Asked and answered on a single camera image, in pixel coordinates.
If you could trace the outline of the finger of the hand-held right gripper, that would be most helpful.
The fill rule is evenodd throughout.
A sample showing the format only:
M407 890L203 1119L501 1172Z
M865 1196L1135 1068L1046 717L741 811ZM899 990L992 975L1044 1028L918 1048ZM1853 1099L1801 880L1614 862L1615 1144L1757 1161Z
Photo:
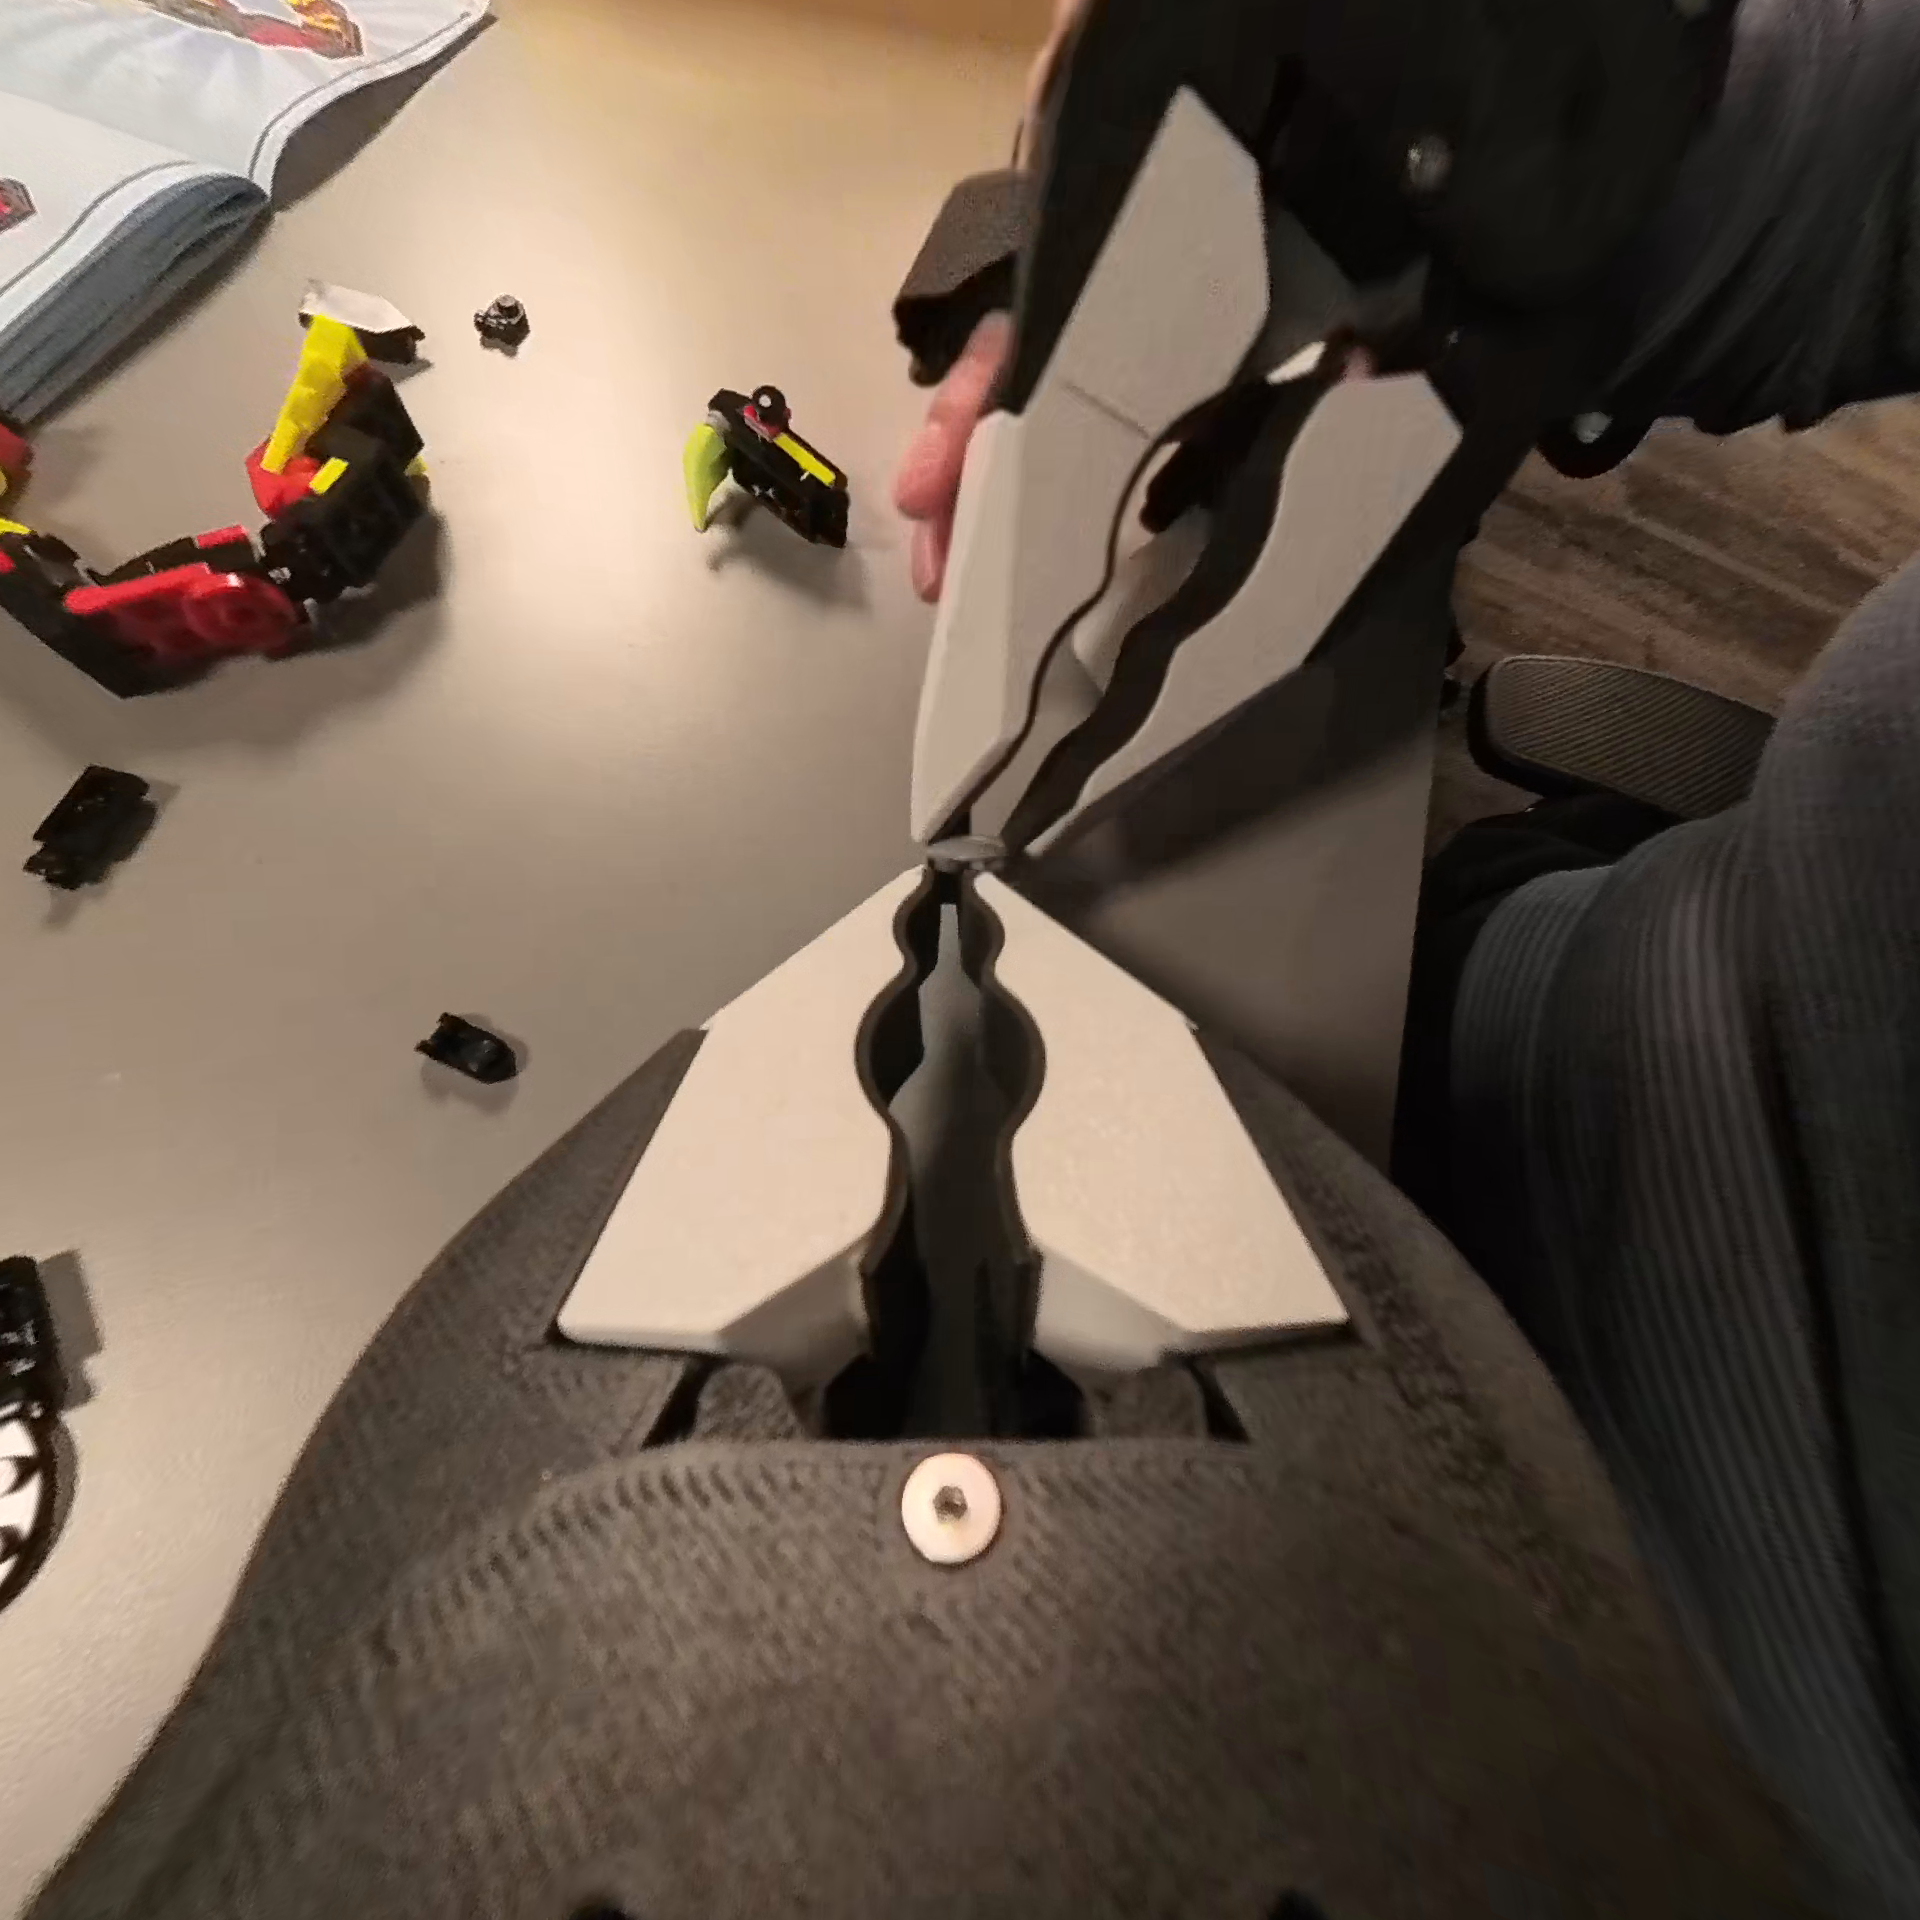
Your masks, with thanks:
M1147 443L1079 396L989 420L989 836L1044 853L1171 772L1332 634L1461 432L1427 379L1263 384L1214 507L1120 556Z
M943 839L1017 757L1048 660L1102 598L1155 453L1236 388L1332 371L1272 345L1260 159L1191 85L1115 147L1060 102L1017 252L1009 355L971 434L914 740L908 823Z

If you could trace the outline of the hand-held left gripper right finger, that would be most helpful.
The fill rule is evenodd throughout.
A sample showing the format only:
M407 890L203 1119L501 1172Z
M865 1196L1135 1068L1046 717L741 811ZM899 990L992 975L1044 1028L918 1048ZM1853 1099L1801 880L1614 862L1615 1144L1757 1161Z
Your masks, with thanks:
M1028 1348L1132 1376L1343 1330L1188 1017L989 872L961 876L957 929Z

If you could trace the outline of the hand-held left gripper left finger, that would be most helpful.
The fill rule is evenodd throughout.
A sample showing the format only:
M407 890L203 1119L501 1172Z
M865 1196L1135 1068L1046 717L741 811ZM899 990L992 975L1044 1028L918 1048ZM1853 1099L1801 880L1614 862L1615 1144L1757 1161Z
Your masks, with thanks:
M568 1343L799 1392L871 1352L870 1277L905 1207L882 1059L918 1067L939 918L935 870L908 868L703 1022L558 1310Z

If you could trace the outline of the person's right forearm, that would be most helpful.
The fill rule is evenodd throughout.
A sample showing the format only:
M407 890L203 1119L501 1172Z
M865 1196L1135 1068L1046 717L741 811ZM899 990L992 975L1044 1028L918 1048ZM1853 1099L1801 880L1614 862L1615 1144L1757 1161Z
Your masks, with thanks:
M1684 420L1806 431L1917 387L1917 7L1740 4L1708 155L1734 247Z

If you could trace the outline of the small black lego clip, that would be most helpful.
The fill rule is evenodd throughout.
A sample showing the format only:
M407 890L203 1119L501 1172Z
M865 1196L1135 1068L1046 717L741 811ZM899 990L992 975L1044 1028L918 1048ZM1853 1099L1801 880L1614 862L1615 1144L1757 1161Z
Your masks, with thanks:
M516 1044L456 1012L441 1012L413 1044L413 1055L480 1089L503 1086L519 1076Z

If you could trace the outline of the black lego slope brick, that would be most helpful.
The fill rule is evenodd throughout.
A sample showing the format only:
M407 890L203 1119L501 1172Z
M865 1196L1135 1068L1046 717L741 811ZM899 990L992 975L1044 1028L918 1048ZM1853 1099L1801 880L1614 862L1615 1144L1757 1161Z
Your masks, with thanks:
M407 368L420 361L423 330L392 301L330 282L308 282L297 306L300 324L345 327L358 349L380 367Z

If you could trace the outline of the black rectangular lego plate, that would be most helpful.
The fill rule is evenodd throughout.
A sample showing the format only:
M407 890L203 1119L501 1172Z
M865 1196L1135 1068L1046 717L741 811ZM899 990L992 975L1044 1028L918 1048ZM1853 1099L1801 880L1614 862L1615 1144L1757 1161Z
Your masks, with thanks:
M2 1417L52 1420L67 1381L54 1313L35 1260L2 1260Z

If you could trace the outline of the black lego plate with clip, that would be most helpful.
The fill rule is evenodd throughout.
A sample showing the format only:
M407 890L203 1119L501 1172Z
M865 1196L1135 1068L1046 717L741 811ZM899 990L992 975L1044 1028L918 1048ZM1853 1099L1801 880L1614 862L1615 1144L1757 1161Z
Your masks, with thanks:
M152 783L90 764L31 835L21 872L57 893L100 884L158 819Z

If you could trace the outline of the round black studded lego plate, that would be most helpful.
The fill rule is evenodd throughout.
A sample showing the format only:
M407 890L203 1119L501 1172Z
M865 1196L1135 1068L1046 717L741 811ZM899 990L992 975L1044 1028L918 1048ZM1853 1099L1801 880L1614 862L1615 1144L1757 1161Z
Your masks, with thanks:
M3 1405L2 1612L35 1582L60 1543L77 1486L77 1450L60 1410Z

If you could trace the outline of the red black yellow lego snake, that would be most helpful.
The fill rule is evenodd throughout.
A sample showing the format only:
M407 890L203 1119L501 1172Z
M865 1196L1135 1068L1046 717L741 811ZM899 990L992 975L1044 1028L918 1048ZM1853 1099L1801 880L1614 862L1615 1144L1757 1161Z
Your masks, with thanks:
M316 615L366 595L428 512L423 443L393 372L335 322L300 324L293 377L245 456L258 529L230 524L91 569L54 534L2 524L2 606L120 701L225 660L283 659Z

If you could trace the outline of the lego instruction booklet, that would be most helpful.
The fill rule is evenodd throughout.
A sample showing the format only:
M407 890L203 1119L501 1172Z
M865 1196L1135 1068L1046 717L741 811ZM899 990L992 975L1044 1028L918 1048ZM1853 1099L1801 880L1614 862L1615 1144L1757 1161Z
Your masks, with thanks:
M335 102L431 69L484 3L6 3L2 406L30 424L275 203Z

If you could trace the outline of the person's right hand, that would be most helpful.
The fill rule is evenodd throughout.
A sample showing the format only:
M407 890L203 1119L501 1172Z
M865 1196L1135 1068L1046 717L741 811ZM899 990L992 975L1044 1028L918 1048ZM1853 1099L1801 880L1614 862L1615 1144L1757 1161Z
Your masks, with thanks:
M902 454L893 508L910 530L914 597L934 606L943 590L967 448L986 419L1012 342L1012 315L992 311L932 391L921 427Z

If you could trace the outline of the black mesh office chair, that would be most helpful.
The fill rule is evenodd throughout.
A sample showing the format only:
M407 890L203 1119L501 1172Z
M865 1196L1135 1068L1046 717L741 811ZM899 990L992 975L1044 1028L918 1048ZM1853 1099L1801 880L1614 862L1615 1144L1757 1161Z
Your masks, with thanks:
M1697 823L1741 804L1775 719L1661 672L1610 660L1524 654L1471 686L1475 766L1547 800L1607 798Z

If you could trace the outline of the person's grey ribbed pants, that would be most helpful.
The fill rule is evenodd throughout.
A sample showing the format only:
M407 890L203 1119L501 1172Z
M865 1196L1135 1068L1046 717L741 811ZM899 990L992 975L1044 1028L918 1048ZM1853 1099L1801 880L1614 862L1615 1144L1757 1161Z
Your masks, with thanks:
M1846 1917L1915 1917L1917 580L1745 798L1529 876L1451 1002L1445 1224Z

